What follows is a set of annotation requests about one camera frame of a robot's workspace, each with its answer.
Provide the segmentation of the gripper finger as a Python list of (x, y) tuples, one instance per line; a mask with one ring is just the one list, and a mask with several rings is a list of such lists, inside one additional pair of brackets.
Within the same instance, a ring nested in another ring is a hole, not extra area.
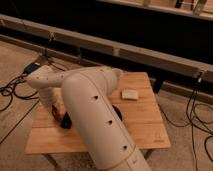
[(64, 108), (63, 103), (57, 102), (55, 104), (55, 107), (57, 108), (57, 114), (59, 114), (60, 116), (64, 116), (64, 114), (65, 114), (65, 108)]

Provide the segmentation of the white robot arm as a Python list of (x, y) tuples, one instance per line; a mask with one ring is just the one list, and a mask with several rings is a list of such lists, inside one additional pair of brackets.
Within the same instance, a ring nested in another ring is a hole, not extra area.
[(56, 73), (44, 65), (27, 76), (27, 83), (45, 102), (48, 88), (61, 89), (65, 109), (100, 171), (151, 171), (108, 99), (122, 74), (107, 66)]

